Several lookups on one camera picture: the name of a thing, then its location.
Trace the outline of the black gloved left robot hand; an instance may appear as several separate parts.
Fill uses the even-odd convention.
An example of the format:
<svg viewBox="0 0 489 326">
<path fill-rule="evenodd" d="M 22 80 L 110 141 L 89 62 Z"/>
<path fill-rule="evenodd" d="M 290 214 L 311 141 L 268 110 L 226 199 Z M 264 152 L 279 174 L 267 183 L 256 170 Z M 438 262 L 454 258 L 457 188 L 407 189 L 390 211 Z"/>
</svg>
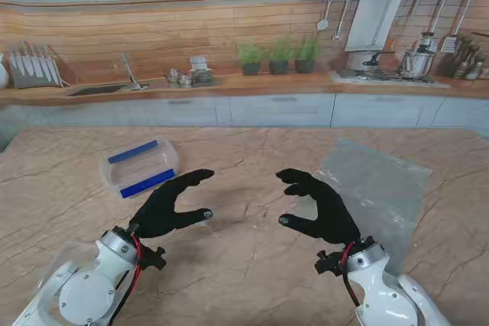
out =
<svg viewBox="0 0 489 326">
<path fill-rule="evenodd" d="M 198 169 L 166 181 L 139 208 L 129 221 L 128 229 L 136 237 L 155 238 L 212 218 L 213 212 L 209 208 L 176 212 L 175 207 L 179 194 L 213 175 L 213 170 Z"/>
</svg>

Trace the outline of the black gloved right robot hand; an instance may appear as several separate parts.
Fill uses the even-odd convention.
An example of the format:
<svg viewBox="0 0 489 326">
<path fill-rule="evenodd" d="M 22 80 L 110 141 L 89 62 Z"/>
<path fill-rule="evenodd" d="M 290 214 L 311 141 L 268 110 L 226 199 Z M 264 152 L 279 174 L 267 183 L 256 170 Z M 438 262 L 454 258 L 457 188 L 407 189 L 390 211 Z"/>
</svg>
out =
<svg viewBox="0 0 489 326">
<path fill-rule="evenodd" d="M 282 214 L 278 221 L 284 227 L 312 238 L 321 238 L 329 244 L 348 246 L 361 238 L 361 233 L 342 201 L 341 196 L 326 182 L 310 173 L 287 168 L 276 173 L 286 183 L 285 195 L 309 196 L 316 202 L 317 218 L 301 218 Z"/>
</svg>

